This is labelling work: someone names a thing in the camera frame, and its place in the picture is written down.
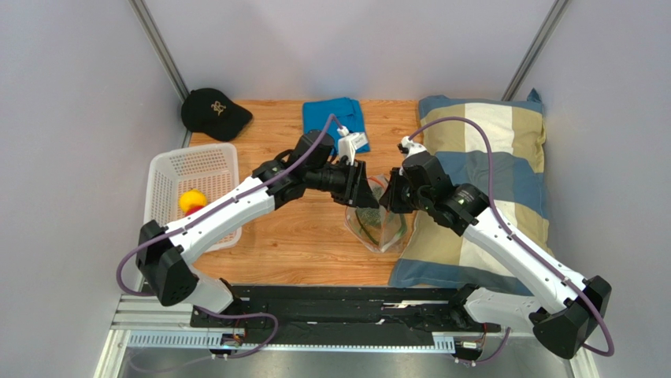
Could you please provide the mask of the clear zip top bag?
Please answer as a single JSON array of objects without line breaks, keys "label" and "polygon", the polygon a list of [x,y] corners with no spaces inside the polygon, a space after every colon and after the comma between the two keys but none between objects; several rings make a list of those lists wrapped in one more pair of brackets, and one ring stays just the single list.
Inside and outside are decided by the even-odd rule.
[{"label": "clear zip top bag", "polygon": [[373,253],[400,253],[408,233],[405,214],[378,209],[351,208],[345,212],[345,225],[349,231]]}]

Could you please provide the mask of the red fake apple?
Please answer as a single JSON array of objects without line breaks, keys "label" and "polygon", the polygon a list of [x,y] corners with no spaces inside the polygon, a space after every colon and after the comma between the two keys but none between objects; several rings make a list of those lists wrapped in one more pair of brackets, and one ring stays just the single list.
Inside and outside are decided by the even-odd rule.
[{"label": "red fake apple", "polygon": [[190,215],[197,213],[199,210],[204,209],[205,207],[206,205],[194,205],[186,211],[185,216],[189,217]]}]

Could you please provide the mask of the yellow fake pear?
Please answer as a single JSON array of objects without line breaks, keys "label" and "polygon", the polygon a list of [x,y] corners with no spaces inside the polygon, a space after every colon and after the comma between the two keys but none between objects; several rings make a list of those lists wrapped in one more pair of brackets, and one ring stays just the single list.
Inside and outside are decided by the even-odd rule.
[{"label": "yellow fake pear", "polygon": [[178,199],[178,206],[184,214],[194,205],[208,205],[207,197],[199,190],[186,191]]}]

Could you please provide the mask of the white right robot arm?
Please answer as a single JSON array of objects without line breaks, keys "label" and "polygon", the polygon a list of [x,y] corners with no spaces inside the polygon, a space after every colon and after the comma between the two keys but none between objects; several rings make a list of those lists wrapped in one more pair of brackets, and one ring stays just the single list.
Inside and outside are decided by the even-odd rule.
[{"label": "white right robot arm", "polygon": [[434,155],[401,151],[404,160],[391,170],[380,204],[394,213],[427,213],[439,226],[489,253],[531,293],[508,295],[470,285],[458,301],[470,318],[530,331],[560,358],[573,358],[580,348],[614,355],[604,321],[612,293],[607,280],[587,279],[550,256],[512,226],[476,186],[454,185]]}]

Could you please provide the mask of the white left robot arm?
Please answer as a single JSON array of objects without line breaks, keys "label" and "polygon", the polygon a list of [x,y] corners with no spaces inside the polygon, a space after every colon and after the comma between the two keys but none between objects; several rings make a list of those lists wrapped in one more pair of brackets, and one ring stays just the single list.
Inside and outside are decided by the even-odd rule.
[{"label": "white left robot arm", "polygon": [[234,301],[231,289],[224,280],[199,272],[194,262],[226,235],[307,190],[328,192],[344,206],[376,209],[365,163],[354,157],[367,135],[344,129],[339,135],[334,140],[312,130],[215,202],[164,226],[155,220],[144,224],[135,264],[158,301],[165,307],[187,303],[223,313]]}]

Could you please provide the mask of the green netted fake melon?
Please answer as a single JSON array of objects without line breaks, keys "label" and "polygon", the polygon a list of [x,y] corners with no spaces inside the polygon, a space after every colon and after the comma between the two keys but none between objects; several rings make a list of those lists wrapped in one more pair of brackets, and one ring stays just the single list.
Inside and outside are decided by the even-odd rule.
[{"label": "green netted fake melon", "polygon": [[354,211],[355,219],[363,228],[381,229],[387,212],[384,208],[357,208]]}]

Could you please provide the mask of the folded blue shirt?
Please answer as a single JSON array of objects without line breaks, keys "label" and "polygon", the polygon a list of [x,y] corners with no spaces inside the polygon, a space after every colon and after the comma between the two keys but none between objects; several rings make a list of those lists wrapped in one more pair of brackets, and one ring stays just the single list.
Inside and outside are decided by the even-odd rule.
[{"label": "folded blue shirt", "polygon": [[330,115],[335,115],[337,121],[333,121],[327,131],[334,139],[334,150],[332,156],[338,155],[338,141],[341,138],[338,133],[342,125],[349,132],[365,133],[365,123],[361,105],[358,100],[342,97],[324,101],[304,102],[302,104],[303,133],[312,130],[321,132]]}]

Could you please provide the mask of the white plastic basket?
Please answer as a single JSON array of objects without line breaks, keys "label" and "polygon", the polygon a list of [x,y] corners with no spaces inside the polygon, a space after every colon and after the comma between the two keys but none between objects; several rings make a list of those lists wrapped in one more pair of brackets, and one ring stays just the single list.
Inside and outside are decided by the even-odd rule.
[{"label": "white plastic basket", "polygon": [[143,222],[164,226],[185,217],[179,198],[189,190],[209,203],[239,185],[238,153],[231,143],[212,143],[159,154],[150,163]]}]

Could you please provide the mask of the black baseball cap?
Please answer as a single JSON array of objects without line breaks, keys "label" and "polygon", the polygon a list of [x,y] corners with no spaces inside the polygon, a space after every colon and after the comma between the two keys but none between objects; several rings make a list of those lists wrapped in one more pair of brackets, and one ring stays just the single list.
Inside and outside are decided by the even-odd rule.
[{"label": "black baseball cap", "polygon": [[180,118],[189,132],[230,142],[253,120],[253,114],[217,89],[200,88],[185,98]]}]

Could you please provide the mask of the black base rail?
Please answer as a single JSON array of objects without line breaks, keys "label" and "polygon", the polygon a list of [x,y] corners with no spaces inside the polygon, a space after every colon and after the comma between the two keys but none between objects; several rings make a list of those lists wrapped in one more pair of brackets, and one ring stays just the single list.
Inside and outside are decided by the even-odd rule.
[{"label": "black base rail", "polygon": [[450,353],[465,341],[500,335],[452,302],[454,289],[236,285],[222,319],[188,304],[121,298],[115,329],[141,347],[223,350],[337,350]]}]

